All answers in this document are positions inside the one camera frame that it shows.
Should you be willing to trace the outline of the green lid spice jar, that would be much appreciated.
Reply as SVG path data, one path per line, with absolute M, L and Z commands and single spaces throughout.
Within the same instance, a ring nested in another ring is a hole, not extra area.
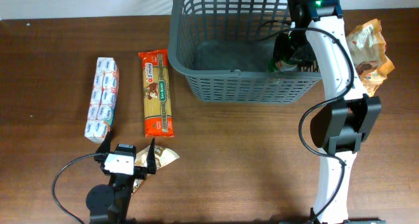
M 277 62 L 275 61 L 275 59 L 271 58 L 269 63 L 268 63 L 268 72 L 277 72 L 278 71 L 278 67 L 276 66 Z

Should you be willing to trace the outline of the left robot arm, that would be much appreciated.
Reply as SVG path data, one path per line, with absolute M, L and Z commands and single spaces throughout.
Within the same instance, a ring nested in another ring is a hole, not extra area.
M 127 213 L 134 190 L 134 182 L 146 180 L 157 170 L 155 140 L 152 140 L 146 157 L 146 166 L 135 164 L 136 147 L 118 144 L 111 151 L 112 133 L 107 133 L 94 155 L 102 172 L 109 176 L 108 184 L 93 187 L 86 196 L 86 207 L 90 211 L 91 223 L 136 223 L 128 219 Z

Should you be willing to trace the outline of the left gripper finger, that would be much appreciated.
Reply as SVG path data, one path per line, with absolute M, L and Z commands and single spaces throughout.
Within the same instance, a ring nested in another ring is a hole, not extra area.
M 153 138 L 147 153 L 147 173 L 156 174 L 155 139 Z
M 111 149 L 111 131 L 109 131 L 98 149 L 96 150 L 96 153 L 109 153 Z

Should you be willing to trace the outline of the green lid seasoning jar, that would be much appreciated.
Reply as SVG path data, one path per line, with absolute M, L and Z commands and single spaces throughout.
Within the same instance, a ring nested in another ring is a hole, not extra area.
M 296 71 L 298 68 L 298 63 L 287 59 L 285 56 L 273 57 L 273 61 L 275 70 L 279 72 Z

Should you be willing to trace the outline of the orange snack bag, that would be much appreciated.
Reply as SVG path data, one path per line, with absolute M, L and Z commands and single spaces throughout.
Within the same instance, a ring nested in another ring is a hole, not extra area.
M 393 62 L 386 56 L 386 41 L 382 35 L 381 22 L 373 19 L 357 26 L 346 37 L 350 54 L 370 97 L 395 69 Z

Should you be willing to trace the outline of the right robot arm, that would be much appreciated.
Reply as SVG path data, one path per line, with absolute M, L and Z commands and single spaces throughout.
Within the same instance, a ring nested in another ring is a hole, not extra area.
M 319 67 L 325 99 L 301 117 L 302 126 L 313 111 L 310 147 L 319 157 L 319 185 L 310 209 L 309 223 L 349 223 L 347 199 L 351 171 L 381 112 L 376 96 L 370 97 L 356 72 L 345 37 L 340 0 L 287 0 L 291 42 L 309 44 Z

